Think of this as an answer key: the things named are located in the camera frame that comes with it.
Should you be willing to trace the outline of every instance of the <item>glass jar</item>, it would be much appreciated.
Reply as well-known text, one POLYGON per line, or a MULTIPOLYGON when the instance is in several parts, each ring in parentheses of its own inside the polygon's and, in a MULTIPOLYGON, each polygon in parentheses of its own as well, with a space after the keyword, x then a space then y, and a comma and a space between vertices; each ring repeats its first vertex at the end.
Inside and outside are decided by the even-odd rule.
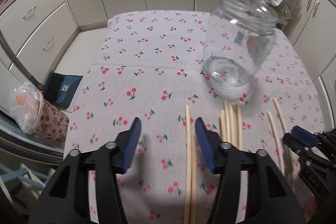
POLYGON ((211 13, 203 66, 228 100, 251 94, 253 76, 275 43, 278 16, 260 0, 221 0, 211 13))

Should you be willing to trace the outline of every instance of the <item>floor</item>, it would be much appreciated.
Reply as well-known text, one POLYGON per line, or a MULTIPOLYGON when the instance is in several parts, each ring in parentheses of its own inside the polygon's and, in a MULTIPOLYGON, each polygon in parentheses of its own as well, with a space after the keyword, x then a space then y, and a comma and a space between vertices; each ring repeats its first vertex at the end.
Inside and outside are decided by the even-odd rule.
MULTIPOLYGON (((109 33, 110 29, 108 28, 80 32, 63 55, 55 72, 65 75, 86 75, 90 64, 101 48, 103 40, 108 37, 109 33)), ((80 90, 81 85, 79 85, 70 107, 64 109, 69 117, 71 116, 70 113, 73 112, 80 90)))

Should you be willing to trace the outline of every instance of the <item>silver bolt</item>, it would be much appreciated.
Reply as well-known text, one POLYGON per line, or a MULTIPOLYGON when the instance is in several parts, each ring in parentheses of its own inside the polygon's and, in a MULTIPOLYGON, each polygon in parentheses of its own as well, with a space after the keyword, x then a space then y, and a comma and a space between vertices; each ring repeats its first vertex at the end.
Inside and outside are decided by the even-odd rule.
POLYGON ((79 151, 78 149, 73 149, 73 150, 70 151, 69 154, 70 154, 71 157, 75 157, 75 156, 77 156, 79 153, 80 153, 80 151, 79 151))
POLYGON ((223 149, 230 149, 231 148, 231 145, 228 142, 224 142, 220 146, 223 149))
POLYGON ((263 149, 258 150, 257 153, 260 157, 265 157, 267 155, 267 152, 263 149))
POLYGON ((117 146, 117 144, 115 142, 108 142, 105 147, 108 149, 112 149, 115 148, 117 146))

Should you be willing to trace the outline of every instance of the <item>cherry print tablecloth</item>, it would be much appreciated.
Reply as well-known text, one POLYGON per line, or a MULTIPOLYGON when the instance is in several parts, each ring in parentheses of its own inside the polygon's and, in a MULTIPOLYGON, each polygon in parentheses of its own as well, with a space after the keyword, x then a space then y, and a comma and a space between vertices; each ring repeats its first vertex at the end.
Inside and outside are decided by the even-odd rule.
MULTIPOLYGON (((109 21, 110 36, 82 79, 82 90, 70 117, 65 155, 73 148, 98 149, 142 121, 142 133, 127 174, 118 175, 129 223, 183 223, 186 139, 184 106, 190 105, 192 127, 202 117, 219 131, 223 101, 208 86, 202 71, 202 50, 208 13, 145 11, 121 14, 109 21)), ((324 129, 317 92, 283 32, 255 76, 251 99, 242 94, 243 148, 268 151, 278 164, 266 111, 276 117, 272 98, 280 103, 288 128, 324 129)), ((276 126, 282 138, 279 119, 276 126)), ((294 155, 298 169, 297 157, 294 155)), ((246 177, 242 178, 237 220, 244 217, 246 177)), ((98 222, 95 176, 90 174, 91 219, 98 222)), ((197 223, 206 223, 218 177, 197 158, 197 223)), ((302 204, 306 189, 296 181, 302 204)))

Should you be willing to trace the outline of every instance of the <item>cabinet handle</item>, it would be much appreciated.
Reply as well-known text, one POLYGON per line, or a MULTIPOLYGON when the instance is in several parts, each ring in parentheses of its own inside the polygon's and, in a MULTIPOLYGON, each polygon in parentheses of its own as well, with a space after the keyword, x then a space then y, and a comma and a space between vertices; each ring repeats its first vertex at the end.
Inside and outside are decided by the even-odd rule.
POLYGON ((316 12, 317 12, 317 9, 318 9, 319 5, 320 5, 320 1, 318 0, 318 1, 316 2, 315 7, 314 7, 313 17, 316 16, 316 12))
POLYGON ((35 11, 35 9, 36 9, 36 5, 34 5, 33 8, 30 8, 30 9, 28 10, 28 12, 26 12, 22 18, 23 18, 23 19, 26 19, 26 16, 27 16, 31 11, 33 11, 33 10, 35 11))
POLYGON ((48 47, 48 45, 49 45, 50 43, 52 43, 53 38, 54 38, 54 37, 51 37, 51 39, 46 43, 46 45, 42 48, 42 50, 44 50, 45 52, 47 51, 46 48, 48 47))
POLYGON ((307 2, 307 12, 308 12, 308 10, 309 10, 309 8, 310 8, 311 1, 312 1, 312 0, 308 0, 308 2, 307 2))

